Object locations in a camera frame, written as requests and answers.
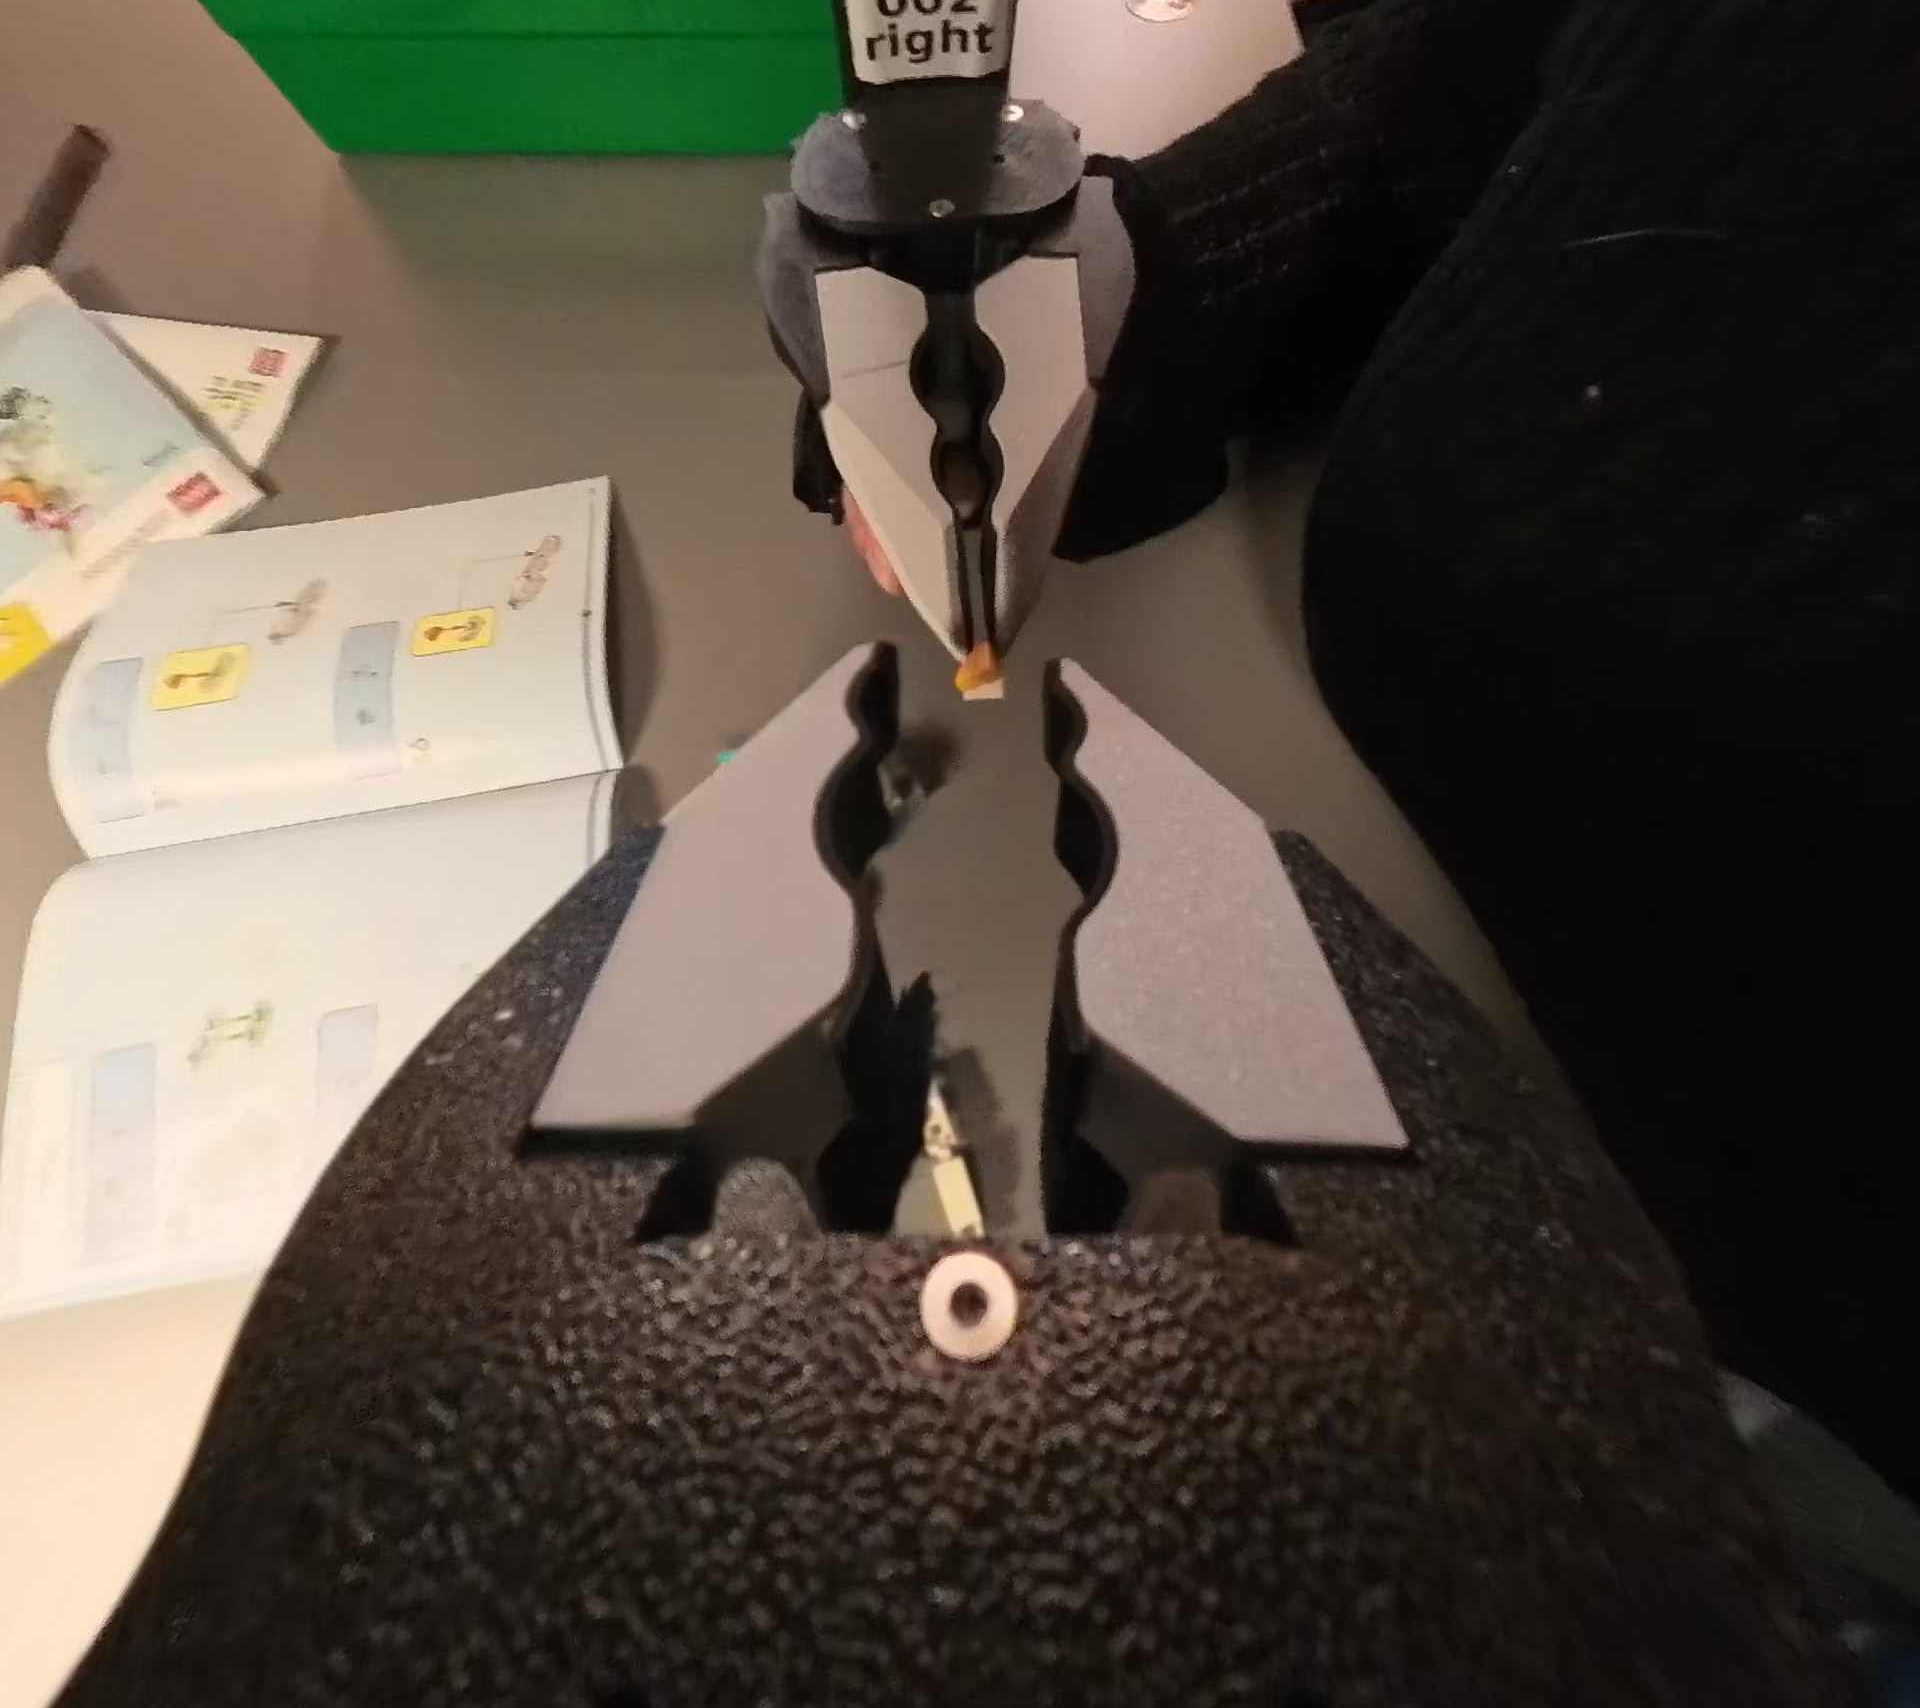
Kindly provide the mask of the person's right hand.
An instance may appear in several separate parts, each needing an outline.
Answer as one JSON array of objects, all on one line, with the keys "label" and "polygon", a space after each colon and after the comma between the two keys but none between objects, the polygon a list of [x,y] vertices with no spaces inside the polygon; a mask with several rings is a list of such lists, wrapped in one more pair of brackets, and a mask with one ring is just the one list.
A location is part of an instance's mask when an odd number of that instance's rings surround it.
[{"label": "person's right hand", "polygon": [[885,595],[904,595],[904,583],[903,583],[884,536],[874,534],[866,508],[849,492],[840,506],[840,527],[847,531],[847,542],[855,546],[855,556],[862,561],[862,567],[872,573],[874,588]]}]

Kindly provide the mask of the dark brown stick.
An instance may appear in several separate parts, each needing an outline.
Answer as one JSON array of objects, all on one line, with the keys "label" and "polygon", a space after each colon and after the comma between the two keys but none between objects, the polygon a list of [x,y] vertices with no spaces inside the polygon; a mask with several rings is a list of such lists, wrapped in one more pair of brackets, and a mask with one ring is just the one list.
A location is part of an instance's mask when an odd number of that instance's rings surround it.
[{"label": "dark brown stick", "polygon": [[75,127],[66,133],[41,185],[4,236],[4,277],[19,270],[53,270],[58,263],[108,157],[111,144],[98,128]]}]

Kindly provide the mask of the small white booklet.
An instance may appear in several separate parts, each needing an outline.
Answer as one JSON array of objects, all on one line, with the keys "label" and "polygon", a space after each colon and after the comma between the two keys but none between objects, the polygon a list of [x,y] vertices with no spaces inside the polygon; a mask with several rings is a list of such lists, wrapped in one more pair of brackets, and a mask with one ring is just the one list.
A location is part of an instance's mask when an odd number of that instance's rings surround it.
[{"label": "small white booklet", "polygon": [[303,389],[335,334],[233,328],[139,313],[90,309],[173,396],[187,400],[230,452],[264,474]]}]

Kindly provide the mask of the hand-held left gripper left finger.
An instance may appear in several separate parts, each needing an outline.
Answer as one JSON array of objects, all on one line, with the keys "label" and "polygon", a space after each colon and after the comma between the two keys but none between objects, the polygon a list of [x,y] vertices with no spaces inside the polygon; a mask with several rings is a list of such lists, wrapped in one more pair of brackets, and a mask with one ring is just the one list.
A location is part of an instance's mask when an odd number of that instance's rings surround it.
[{"label": "hand-held left gripper left finger", "polygon": [[899,647],[849,647],[682,805],[535,1134],[840,1134],[885,998],[862,877],[885,839]]}]

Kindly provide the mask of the person's right forearm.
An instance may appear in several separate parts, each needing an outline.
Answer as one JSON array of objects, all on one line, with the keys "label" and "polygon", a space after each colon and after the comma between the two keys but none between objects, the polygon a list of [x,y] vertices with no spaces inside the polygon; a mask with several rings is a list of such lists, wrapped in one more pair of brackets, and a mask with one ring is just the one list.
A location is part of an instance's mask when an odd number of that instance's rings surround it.
[{"label": "person's right forearm", "polygon": [[1307,422],[1530,127],[1575,0],[1366,0],[1196,133],[1096,157],[1136,254],[1056,561],[1223,498],[1237,439]]}]

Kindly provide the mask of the person's black sweater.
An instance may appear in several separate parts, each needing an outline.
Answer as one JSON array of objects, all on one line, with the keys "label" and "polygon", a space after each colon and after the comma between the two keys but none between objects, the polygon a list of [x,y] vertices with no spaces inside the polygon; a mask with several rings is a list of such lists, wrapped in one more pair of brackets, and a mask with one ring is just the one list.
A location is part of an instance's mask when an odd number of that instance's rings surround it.
[{"label": "person's black sweater", "polygon": [[1353,387],[1328,712],[1740,1373],[1917,1495],[1917,0],[1570,0]]}]

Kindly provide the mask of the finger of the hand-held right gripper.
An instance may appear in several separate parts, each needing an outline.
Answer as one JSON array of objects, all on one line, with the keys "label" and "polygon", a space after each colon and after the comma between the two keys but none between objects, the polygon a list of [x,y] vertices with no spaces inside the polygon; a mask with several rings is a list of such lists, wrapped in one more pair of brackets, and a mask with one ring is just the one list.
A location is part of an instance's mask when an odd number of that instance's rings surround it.
[{"label": "finger of the hand-held right gripper", "polygon": [[973,556],[973,660],[999,663],[1034,615],[1093,432],[1079,254],[1028,254],[976,291],[991,363],[991,492]]},{"label": "finger of the hand-held right gripper", "polygon": [[922,293],[881,270],[814,279],[828,355],[822,428],[847,492],[862,506],[903,594],[952,660],[966,652],[966,608],[952,508],[936,481],[936,421],[914,389],[926,328]]}]

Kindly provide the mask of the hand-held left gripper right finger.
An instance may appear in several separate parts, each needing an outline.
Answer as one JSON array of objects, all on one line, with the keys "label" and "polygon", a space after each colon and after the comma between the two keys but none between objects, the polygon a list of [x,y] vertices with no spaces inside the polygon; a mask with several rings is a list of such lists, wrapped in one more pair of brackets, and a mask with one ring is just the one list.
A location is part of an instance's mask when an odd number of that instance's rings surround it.
[{"label": "hand-held left gripper right finger", "polygon": [[1093,1154],[1405,1154],[1278,836],[1090,668],[1045,677],[1071,1134]]}]

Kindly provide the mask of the small illustrated booklet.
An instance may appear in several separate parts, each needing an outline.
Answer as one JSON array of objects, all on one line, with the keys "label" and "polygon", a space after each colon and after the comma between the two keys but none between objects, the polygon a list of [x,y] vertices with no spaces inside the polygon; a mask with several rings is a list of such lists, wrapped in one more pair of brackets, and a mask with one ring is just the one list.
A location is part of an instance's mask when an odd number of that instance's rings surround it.
[{"label": "small illustrated booklet", "polygon": [[230,441],[64,285],[4,274],[4,681],[75,641],[150,546],[264,501]]}]

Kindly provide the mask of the open instruction booklet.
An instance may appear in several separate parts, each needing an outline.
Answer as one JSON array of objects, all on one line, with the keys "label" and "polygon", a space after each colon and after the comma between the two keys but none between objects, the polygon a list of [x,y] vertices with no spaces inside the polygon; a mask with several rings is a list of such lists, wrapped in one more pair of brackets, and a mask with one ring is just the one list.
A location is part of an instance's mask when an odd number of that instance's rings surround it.
[{"label": "open instruction booklet", "polygon": [[263,1273],[413,1049],[611,842],[608,480],[138,561],[53,712],[4,1318]]}]

